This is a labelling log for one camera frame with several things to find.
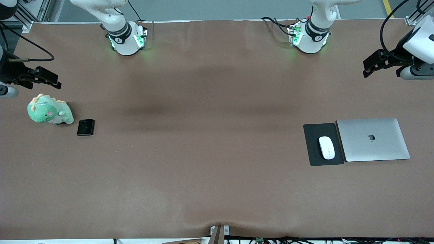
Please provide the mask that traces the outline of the brown table cover mat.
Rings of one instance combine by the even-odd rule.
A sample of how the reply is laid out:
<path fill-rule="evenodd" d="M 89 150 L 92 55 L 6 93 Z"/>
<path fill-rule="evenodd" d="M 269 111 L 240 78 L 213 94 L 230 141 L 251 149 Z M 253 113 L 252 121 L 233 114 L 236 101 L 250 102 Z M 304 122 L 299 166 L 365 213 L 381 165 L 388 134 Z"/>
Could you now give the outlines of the brown table cover mat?
<path fill-rule="evenodd" d="M 0 240 L 434 237 L 434 81 L 364 78 L 381 20 L 338 20 L 320 53 L 264 21 L 155 23 L 112 51 L 98 24 L 35 24 L 58 74 L 0 99 Z M 73 124 L 37 123 L 40 93 Z M 397 118 L 409 160 L 311 166 L 303 125 Z M 94 134 L 78 123 L 95 120 Z"/>

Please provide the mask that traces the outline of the green dinosaur plush toy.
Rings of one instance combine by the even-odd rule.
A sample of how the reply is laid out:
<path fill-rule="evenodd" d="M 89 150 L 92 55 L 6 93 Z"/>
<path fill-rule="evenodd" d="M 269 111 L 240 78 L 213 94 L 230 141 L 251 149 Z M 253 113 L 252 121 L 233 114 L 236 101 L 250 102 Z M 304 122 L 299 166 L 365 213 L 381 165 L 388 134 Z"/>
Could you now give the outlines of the green dinosaur plush toy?
<path fill-rule="evenodd" d="M 27 106 L 31 120 L 37 123 L 51 123 L 54 125 L 73 124 L 74 117 L 67 102 L 40 93 Z"/>

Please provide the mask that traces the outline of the silver apple laptop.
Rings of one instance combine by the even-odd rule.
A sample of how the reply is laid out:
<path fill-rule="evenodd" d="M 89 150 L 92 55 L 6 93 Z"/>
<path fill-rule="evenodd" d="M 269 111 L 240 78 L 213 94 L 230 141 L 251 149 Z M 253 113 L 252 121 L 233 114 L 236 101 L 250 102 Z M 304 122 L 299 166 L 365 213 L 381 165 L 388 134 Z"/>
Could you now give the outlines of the silver apple laptop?
<path fill-rule="evenodd" d="M 337 120 L 347 162 L 410 158 L 397 118 Z"/>

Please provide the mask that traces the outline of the metal corner bracket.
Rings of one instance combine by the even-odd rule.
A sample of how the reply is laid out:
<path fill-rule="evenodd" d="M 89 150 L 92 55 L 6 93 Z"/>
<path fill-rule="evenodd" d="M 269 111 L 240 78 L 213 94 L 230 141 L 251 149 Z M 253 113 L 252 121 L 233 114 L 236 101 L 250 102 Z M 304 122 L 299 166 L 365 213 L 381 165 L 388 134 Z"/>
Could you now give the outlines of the metal corner bracket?
<path fill-rule="evenodd" d="M 210 227 L 210 235 L 213 234 L 215 228 L 217 227 L 217 225 L 211 226 Z M 224 231 L 224 235 L 225 236 L 229 236 L 230 235 L 230 226 L 229 225 L 221 225 L 221 230 Z"/>

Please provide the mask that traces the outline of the white computer mouse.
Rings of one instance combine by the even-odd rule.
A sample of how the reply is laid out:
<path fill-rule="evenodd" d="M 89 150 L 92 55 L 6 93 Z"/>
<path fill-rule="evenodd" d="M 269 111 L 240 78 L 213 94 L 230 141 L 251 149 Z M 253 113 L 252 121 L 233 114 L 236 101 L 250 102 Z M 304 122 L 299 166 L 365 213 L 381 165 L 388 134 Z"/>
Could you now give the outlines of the white computer mouse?
<path fill-rule="evenodd" d="M 321 156 L 325 160 L 332 160 L 335 158 L 335 148 L 330 137 L 322 136 L 318 139 Z"/>

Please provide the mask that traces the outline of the aluminium frame post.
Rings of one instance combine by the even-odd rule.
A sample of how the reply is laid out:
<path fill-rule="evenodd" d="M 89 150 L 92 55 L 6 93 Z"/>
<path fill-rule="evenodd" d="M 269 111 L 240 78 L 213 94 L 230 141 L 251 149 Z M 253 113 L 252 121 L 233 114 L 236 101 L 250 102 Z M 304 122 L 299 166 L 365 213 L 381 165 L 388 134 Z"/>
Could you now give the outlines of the aluminium frame post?
<path fill-rule="evenodd" d="M 411 13 L 406 16 L 408 26 L 415 26 L 420 20 L 434 8 L 434 0 L 415 0 Z"/>
<path fill-rule="evenodd" d="M 18 0 L 17 12 L 13 18 L 20 22 L 22 31 L 28 33 L 33 23 L 42 23 L 48 20 L 47 12 L 52 0 Z"/>

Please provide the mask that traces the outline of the black mouse pad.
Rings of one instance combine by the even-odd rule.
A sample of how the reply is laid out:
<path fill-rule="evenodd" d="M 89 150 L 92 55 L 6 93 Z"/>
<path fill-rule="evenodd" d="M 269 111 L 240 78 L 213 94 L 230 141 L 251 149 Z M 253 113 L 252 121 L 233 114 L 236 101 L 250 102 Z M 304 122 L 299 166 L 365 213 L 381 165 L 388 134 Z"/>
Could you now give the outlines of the black mouse pad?
<path fill-rule="evenodd" d="M 303 125 L 305 141 L 311 166 L 342 165 L 344 157 L 335 123 L 305 124 Z M 321 156 L 318 139 L 322 136 L 330 137 L 335 148 L 335 158 L 325 160 Z"/>

